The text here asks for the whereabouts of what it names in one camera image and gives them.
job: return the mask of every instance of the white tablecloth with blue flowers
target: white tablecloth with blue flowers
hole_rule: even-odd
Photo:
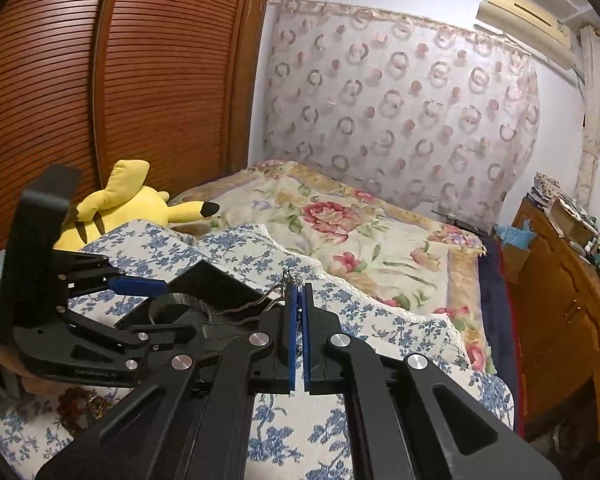
[[[167,281],[206,260],[260,291],[276,283],[283,269],[292,269],[312,283],[316,306],[340,316],[344,332],[392,357],[411,351],[426,354],[512,427],[509,390],[499,378],[471,370],[459,333],[447,316],[417,316],[379,303],[344,280],[325,273],[317,260],[284,250],[262,225],[231,227],[199,242],[185,236],[138,220],[115,229],[83,250],[106,254],[114,266],[130,275]],[[105,291],[73,300],[70,307],[99,322],[113,324],[142,300]],[[256,396],[245,478],[350,479],[343,400],[339,396],[310,397],[302,392],[300,356],[296,368],[300,391],[291,396]],[[94,389],[112,400],[128,392],[123,388]],[[0,410],[0,452],[23,478],[32,479],[47,460],[71,442],[60,424],[57,405],[57,398],[37,397]]]

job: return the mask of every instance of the silver pivot bolt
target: silver pivot bolt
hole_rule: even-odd
[[[424,370],[429,364],[429,360],[422,354],[411,354],[407,357],[407,364],[414,370]]]
[[[264,332],[256,332],[249,336],[249,343],[254,346],[264,346],[269,342],[269,336]]]
[[[332,345],[344,348],[345,346],[349,346],[351,338],[347,334],[333,334],[330,341]]]
[[[186,370],[187,368],[190,368],[192,364],[193,359],[184,354],[176,355],[176,357],[171,360],[171,366],[176,370]]]

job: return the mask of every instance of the floral bedspread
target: floral bedspread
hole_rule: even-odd
[[[377,300],[416,314],[447,314],[472,368],[495,373],[482,325],[479,238],[405,211],[296,162],[270,160],[190,189],[172,203],[211,200],[218,215],[172,226],[195,237],[265,224],[275,241]]]
[[[471,370],[459,333],[447,316],[416,316],[379,303],[344,280],[325,273],[317,260],[286,251],[269,237],[264,226],[229,228],[190,246],[171,230],[134,221],[83,250],[106,254],[113,265],[129,275],[168,281],[204,259],[260,291],[276,283],[283,269],[292,268],[312,283],[316,306],[338,314],[345,332],[365,339],[377,352],[392,357],[411,351],[426,354],[512,427],[509,390],[499,378]],[[113,324],[143,299],[105,291],[78,298],[70,308]],[[301,389],[301,354],[296,373],[296,384]],[[110,400],[120,399],[128,392],[123,388],[94,390]],[[57,406],[57,397],[36,397],[0,410],[0,452],[23,478],[32,479],[47,460],[71,442],[60,424]],[[302,391],[291,396],[256,396],[245,478],[352,479],[343,401],[338,396],[309,396]]]

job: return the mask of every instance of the wooden dresser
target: wooden dresser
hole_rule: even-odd
[[[538,236],[518,282],[510,284],[522,354],[525,425],[592,380],[600,440],[600,279],[526,199],[514,225],[522,227],[525,219]]]

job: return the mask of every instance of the plush toy ear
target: plush toy ear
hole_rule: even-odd
[[[142,189],[147,173],[149,163],[145,160],[117,161],[107,187],[91,193],[78,204],[78,220],[88,222],[96,211],[111,209],[131,200]]]
[[[169,222],[181,224],[209,218],[220,211],[220,206],[214,202],[183,202],[169,208]]]

